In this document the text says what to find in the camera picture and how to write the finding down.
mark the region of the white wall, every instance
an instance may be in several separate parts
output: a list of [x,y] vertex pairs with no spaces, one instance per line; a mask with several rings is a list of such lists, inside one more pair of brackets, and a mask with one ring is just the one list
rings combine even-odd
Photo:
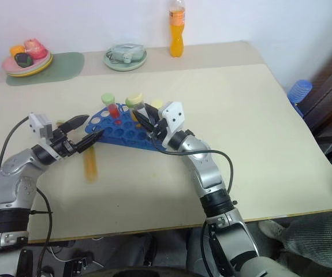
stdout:
[[[104,50],[122,37],[167,46],[167,0],[0,0],[0,64],[38,38],[54,53]],[[186,0],[185,44],[250,41],[285,87],[332,54],[332,0]]]

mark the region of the black cable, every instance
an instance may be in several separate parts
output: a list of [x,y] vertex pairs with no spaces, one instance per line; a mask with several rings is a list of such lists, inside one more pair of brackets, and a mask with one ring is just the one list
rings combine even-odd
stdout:
[[18,122],[12,130],[10,130],[9,134],[6,136],[4,144],[3,144],[3,148],[2,151],[0,152],[0,168],[2,167],[2,162],[3,162],[3,157],[4,157],[4,153],[5,153],[5,149],[6,146],[8,145],[8,142],[10,140],[10,137],[13,135],[14,131],[18,129],[19,126],[21,126],[24,122],[26,122],[28,120],[28,117],[25,117],[24,119],[22,119],[20,122]]
[[231,161],[230,157],[227,156],[227,154],[223,153],[222,151],[218,151],[218,150],[197,150],[197,151],[186,151],[186,152],[169,152],[169,151],[165,151],[163,149],[160,149],[157,144],[155,143],[155,133],[153,133],[151,135],[151,140],[153,143],[153,146],[155,147],[155,149],[157,149],[159,152],[166,154],[166,155],[173,155],[173,156],[188,156],[188,155],[196,155],[196,154],[204,154],[204,153],[215,153],[215,154],[220,154],[223,157],[225,157],[227,159],[227,161],[229,162],[229,166],[230,166],[230,180],[229,180],[229,186],[227,188],[227,192],[230,193],[231,188],[233,186],[233,178],[234,178],[234,167],[233,167],[233,162]]
[[48,247],[48,243],[49,243],[50,236],[51,236],[51,230],[53,228],[53,216],[51,215],[52,212],[51,212],[51,208],[50,208],[50,204],[49,204],[48,198],[45,196],[45,194],[39,188],[36,188],[36,191],[44,199],[45,204],[46,204],[46,208],[48,210],[48,216],[49,216],[48,234],[46,235],[46,239],[45,239],[45,243],[44,243],[43,249],[40,252],[40,256],[39,256],[39,260],[38,260],[38,267],[37,267],[37,271],[36,271],[37,277],[41,277],[41,270],[42,270],[42,264],[43,264],[44,254],[45,254],[45,251],[46,251],[46,249]]
[[[9,134],[7,135],[7,137],[5,138],[5,141],[4,141],[4,144],[3,144],[3,147],[2,147],[2,151],[0,152],[0,169],[1,169],[1,166],[2,166],[2,162],[3,162],[3,158],[4,158],[4,154],[5,154],[5,149],[8,145],[8,142],[11,138],[11,136],[13,135],[13,133],[18,129],[19,126],[21,126],[24,122],[26,122],[28,120],[28,117],[25,117],[24,119],[22,119],[20,122],[18,122],[14,127],[13,129],[9,132]],[[40,253],[40,256],[39,256],[39,261],[38,261],[38,270],[37,270],[37,276],[38,277],[41,277],[41,267],[42,267],[42,263],[43,263],[43,258],[44,258],[44,254],[45,254],[45,251],[47,249],[47,246],[48,246],[48,243],[49,243],[49,240],[50,240],[50,236],[51,236],[51,230],[53,228],[53,216],[51,215],[52,214],[52,211],[51,211],[51,208],[50,208],[50,204],[49,204],[49,201],[47,199],[47,197],[45,196],[45,194],[39,189],[39,188],[36,188],[36,191],[43,197],[44,201],[45,201],[45,204],[46,204],[46,208],[48,210],[48,215],[49,215],[49,229],[48,229],[48,234],[46,236],[46,240],[45,240],[45,243],[44,243],[44,246],[43,246],[43,249],[41,250],[41,253]]]
[[207,263],[206,254],[204,252],[204,231],[206,229],[206,225],[207,225],[207,222],[204,221],[203,227],[202,227],[202,232],[200,233],[200,251],[202,253],[203,263],[204,263],[204,266],[206,267],[206,271],[208,273],[208,276],[213,277],[213,274],[212,274],[212,272],[210,270],[210,267]]

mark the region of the blue plastic object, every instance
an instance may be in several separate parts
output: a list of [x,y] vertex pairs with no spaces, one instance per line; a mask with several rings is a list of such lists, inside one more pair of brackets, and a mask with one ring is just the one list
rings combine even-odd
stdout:
[[291,103],[300,103],[312,90],[311,82],[307,80],[298,80],[288,92],[288,98]]
[[[102,143],[157,151],[149,139],[147,131],[138,122],[132,120],[128,107],[119,103],[117,103],[117,107],[120,112],[120,125],[114,123],[114,121],[118,121],[118,118],[112,119],[108,109],[104,108],[91,117],[85,127],[85,132],[104,130],[103,136],[98,140]],[[159,142],[157,142],[157,146],[164,149]]]

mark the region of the blue test tube rack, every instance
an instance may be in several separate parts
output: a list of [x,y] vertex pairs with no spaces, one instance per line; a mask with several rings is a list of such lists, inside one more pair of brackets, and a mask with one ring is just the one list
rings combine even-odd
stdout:
[[[127,147],[134,147],[146,150],[157,151],[154,148],[147,131],[131,118],[130,111],[125,104],[117,103],[120,118],[113,119],[107,108],[94,114],[88,125],[85,127],[86,133],[104,130],[104,134],[98,141]],[[121,124],[116,125],[115,121],[120,120]],[[157,141],[157,147],[164,149]]]

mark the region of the green placemat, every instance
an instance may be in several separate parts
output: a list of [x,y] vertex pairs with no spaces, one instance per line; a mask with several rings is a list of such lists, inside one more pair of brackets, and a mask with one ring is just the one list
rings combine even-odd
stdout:
[[53,61],[45,70],[28,76],[7,76],[8,85],[32,85],[69,80],[80,74],[84,67],[85,58],[77,52],[54,54]]

